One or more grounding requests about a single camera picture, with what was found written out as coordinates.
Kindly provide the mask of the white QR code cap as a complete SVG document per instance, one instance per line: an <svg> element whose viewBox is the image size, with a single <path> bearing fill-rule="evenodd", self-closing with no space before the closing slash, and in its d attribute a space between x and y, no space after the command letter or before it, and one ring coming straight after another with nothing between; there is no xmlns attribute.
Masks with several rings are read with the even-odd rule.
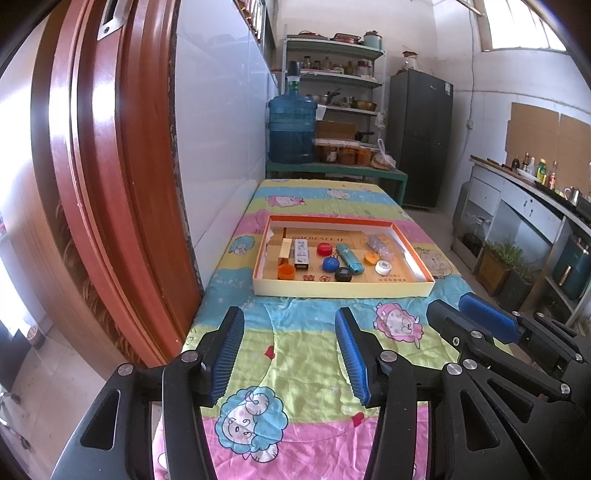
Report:
<svg viewBox="0 0 591 480"><path fill-rule="evenodd" d="M386 260L379 260L375 265L375 271L380 276L388 276L392 272L392 264Z"/></svg>

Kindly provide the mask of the black bottle cap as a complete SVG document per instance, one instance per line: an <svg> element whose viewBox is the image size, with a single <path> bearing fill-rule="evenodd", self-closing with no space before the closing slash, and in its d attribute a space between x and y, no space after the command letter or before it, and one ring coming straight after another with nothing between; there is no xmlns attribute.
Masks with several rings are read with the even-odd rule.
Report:
<svg viewBox="0 0 591 480"><path fill-rule="evenodd" d="M337 282L351 282L353 273L348 267L339 267L335 270L335 281Z"/></svg>

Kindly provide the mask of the orange bottle cap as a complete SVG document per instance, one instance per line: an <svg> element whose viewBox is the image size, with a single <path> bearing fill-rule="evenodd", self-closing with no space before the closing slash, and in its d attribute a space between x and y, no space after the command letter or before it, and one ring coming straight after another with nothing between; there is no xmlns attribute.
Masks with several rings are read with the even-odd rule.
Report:
<svg viewBox="0 0 591 480"><path fill-rule="evenodd" d="M280 264L277 267L277 279L278 280L294 280L296 279L296 269L294 265L288 263Z"/></svg>
<svg viewBox="0 0 591 480"><path fill-rule="evenodd" d="M380 255L373 251L367 251L365 256L363 256L363 262L372 266L376 265L380 260Z"/></svg>

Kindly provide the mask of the clear plastic patterned box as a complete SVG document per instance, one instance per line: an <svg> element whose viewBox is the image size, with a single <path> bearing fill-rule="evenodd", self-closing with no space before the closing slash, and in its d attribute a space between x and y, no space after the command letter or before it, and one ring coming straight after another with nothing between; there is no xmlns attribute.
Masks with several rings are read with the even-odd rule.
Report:
<svg viewBox="0 0 591 480"><path fill-rule="evenodd" d="M367 243L370 249L372 249L381 260L391 262L394 259L393 251L378 235L369 235L367 237Z"/></svg>

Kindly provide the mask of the blue bottle cap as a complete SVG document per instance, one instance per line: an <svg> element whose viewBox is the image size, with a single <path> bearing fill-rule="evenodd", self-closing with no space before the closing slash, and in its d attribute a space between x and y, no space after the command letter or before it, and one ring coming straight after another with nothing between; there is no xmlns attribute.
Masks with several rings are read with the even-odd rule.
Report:
<svg viewBox="0 0 591 480"><path fill-rule="evenodd" d="M332 256L328 256L328 257L325 257L324 260L322 260L322 270L324 270L325 272L334 273L338 269L339 269L339 259L332 257Z"/></svg>

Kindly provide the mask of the teal cigarette pack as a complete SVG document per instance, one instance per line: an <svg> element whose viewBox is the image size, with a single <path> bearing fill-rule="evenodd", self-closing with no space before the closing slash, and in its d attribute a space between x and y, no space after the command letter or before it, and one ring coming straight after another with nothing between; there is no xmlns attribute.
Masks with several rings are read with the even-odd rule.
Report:
<svg viewBox="0 0 591 480"><path fill-rule="evenodd" d="M348 244L339 243L337 246L335 246L335 249L337 249L339 257L342 258L342 261L345 262L346 267L352 271L353 275L363 274L365 268L363 268L362 262L360 262L359 258L356 257L355 252L351 247L349 247Z"/></svg>

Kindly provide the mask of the red bottle cap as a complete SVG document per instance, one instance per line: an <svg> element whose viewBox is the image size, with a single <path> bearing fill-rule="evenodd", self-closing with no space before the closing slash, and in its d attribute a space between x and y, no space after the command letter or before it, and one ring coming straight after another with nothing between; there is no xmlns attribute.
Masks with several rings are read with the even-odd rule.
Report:
<svg viewBox="0 0 591 480"><path fill-rule="evenodd" d="M328 242L318 243L317 254L321 257L332 256L332 244L329 244Z"/></svg>

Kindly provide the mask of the gold rectangular box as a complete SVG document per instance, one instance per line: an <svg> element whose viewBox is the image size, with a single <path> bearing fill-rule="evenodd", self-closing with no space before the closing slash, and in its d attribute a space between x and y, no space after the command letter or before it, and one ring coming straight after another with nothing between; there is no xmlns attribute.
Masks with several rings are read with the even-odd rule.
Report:
<svg viewBox="0 0 591 480"><path fill-rule="evenodd" d="M292 245L293 240L291 240L290 238L283 238L283 241L280 245L280 254L277 256L277 258L279 259L279 265L290 263L290 253Z"/></svg>

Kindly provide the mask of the white cartoon print box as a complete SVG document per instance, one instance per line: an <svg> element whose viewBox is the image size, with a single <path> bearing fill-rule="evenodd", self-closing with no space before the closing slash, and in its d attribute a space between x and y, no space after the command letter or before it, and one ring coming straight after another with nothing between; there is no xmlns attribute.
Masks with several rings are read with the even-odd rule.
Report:
<svg viewBox="0 0 591 480"><path fill-rule="evenodd" d="M310 268L310 252L308 251L308 240L294 239L294 268L308 271Z"/></svg>

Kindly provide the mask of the dark green air fryer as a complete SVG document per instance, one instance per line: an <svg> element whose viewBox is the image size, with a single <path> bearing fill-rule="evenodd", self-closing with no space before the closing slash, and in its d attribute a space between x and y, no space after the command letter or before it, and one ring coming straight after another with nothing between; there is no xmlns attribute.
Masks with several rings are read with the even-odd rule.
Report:
<svg viewBox="0 0 591 480"><path fill-rule="evenodd" d="M590 246L571 235L554 268L552 278L570 300L581 297L590 275Z"/></svg>

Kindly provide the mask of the potted green plant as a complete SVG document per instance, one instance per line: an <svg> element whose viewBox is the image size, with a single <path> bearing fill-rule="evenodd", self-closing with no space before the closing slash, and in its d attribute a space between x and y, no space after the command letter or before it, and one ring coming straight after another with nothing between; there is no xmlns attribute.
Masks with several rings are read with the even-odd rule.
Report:
<svg viewBox="0 0 591 480"><path fill-rule="evenodd" d="M476 278L502 309L514 311L522 308L539 274L514 242L487 241Z"/></svg>

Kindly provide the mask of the colourful cartoon bed quilt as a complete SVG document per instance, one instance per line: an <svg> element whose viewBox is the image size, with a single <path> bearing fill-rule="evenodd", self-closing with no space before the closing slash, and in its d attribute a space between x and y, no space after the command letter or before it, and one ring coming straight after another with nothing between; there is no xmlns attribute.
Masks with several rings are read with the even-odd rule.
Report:
<svg viewBox="0 0 591 480"><path fill-rule="evenodd" d="M378 414L352 393L335 338L335 313L349 307L360 328L415 364L440 369L457 354L428 324L425 298L257 296L252 270L273 214L393 222L434 275L432 300L457 304L470 287L423 229L375 185L266 180L254 192L185 342L194 348L232 306L245 314L228 389L204 411L215 473L221 479L360 479Z"/></svg>

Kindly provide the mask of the grey kitchen counter cabinet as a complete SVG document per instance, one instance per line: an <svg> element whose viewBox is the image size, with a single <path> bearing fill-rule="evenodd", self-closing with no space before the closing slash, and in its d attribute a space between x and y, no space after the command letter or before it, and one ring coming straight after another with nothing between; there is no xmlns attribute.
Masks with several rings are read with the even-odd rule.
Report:
<svg viewBox="0 0 591 480"><path fill-rule="evenodd" d="M544 309L569 327L590 316L590 275L580 298L570 300L552 278L554 268L571 235L590 246L590 225L575 210L509 169L478 157L466 195L460 199L452 250L476 276L487 241L514 242L525 260L540 274L522 308Z"/></svg>

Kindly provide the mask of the orange shallow cardboard tray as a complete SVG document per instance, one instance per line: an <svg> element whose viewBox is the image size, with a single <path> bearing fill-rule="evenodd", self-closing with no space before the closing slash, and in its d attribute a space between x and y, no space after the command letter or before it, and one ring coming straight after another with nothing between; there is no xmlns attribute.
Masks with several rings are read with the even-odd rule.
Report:
<svg viewBox="0 0 591 480"><path fill-rule="evenodd" d="M373 219L271 215L252 271L259 296L397 299L434 286L399 226Z"/></svg>

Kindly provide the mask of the red wooden door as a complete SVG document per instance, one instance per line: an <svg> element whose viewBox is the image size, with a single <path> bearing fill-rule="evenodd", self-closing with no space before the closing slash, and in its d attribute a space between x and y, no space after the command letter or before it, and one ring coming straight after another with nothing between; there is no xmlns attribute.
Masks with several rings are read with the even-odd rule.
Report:
<svg viewBox="0 0 591 480"><path fill-rule="evenodd" d="M102 377L175 357L204 293L174 125L179 10L1 5L1 211L15 283Z"/></svg>

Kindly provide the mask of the plastic bag of food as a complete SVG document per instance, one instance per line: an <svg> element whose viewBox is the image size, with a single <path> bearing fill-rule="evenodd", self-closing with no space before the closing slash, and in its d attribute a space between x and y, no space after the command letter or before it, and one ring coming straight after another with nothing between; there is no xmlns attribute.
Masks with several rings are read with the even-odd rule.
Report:
<svg viewBox="0 0 591 480"><path fill-rule="evenodd" d="M382 138L378 139L378 152L372 156L370 167L385 171L397 169L397 163L394 158L386 152L385 143Z"/></svg>

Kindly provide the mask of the green low table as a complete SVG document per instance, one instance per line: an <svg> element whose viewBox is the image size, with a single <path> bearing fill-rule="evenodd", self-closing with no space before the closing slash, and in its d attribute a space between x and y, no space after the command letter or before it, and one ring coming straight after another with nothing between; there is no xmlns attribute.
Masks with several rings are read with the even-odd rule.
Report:
<svg viewBox="0 0 591 480"><path fill-rule="evenodd" d="M266 176L273 178L274 174L290 173L290 174L332 174L341 176L359 176L370 177L377 179L385 179L396 182L398 186L394 191L393 199L399 204L403 205L405 193L408 183L408 175L398 169L394 170L380 170L370 166L356 166L356 165L342 165L339 163L305 163L305 164L283 164L267 161L266 162Z"/></svg>

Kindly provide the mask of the black refrigerator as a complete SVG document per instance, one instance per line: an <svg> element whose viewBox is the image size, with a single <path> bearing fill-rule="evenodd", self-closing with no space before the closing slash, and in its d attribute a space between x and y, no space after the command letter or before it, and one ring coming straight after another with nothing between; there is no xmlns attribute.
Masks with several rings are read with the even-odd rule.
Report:
<svg viewBox="0 0 591 480"><path fill-rule="evenodd" d="M404 204L433 209L447 166L454 86L417 70L390 80L386 149L408 175Z"/></svg>

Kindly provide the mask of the blue water jug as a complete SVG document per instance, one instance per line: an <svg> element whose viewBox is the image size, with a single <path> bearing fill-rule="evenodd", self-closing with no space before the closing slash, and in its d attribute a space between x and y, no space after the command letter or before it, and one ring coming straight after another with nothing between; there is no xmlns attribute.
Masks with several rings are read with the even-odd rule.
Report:
<svg viewBox="0 0 591 480"><path fill-rule="evenodd" d="M288 64L286 81L287 91L269 103L269 159L280 164L311 163L318 103L301 95L301 64L297 61Z"/></svg>

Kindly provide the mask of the metal storage shelf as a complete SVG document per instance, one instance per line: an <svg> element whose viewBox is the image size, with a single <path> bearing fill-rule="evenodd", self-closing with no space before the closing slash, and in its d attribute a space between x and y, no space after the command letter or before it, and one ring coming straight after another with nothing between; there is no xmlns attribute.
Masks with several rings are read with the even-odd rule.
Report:
<svg viewBox="0 0 591 480"><path fill-rule="evenodd" d="M355 128L352 136L367 150L382 137L387 76L383 36L338 32L329 36L301 30L287 33L281 48L280 72L291 62L301 68L301 95L318 104L318 119Z"/></svg>

